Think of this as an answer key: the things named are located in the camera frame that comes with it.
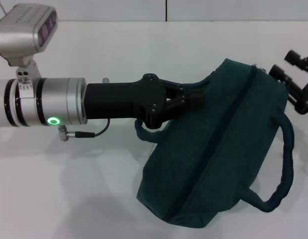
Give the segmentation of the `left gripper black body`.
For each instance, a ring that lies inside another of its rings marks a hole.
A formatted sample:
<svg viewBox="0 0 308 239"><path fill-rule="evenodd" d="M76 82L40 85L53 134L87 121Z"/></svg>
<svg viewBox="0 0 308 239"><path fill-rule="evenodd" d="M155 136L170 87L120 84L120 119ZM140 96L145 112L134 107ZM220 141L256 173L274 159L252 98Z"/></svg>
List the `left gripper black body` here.
<svg viewBox="0 0 308 239"><path fill-rule="evenodd" d="M84 108L89 120L134 118L157 129L168 120L164 115L166 99L163 80L148 73L136 82L88 84Z"/></svg>

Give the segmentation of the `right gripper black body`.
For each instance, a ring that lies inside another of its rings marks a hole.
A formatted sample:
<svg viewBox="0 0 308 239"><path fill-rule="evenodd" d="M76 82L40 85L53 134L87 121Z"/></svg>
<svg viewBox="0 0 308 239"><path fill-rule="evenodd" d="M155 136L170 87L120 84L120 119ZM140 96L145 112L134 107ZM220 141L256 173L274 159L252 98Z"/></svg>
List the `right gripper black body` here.
<svg viewBox="0 0 308 239"><path fill-rule="evenodd" d="M301 115L308 113L308 83L302 89L301 97L297 100L295 110Z"/></svg>

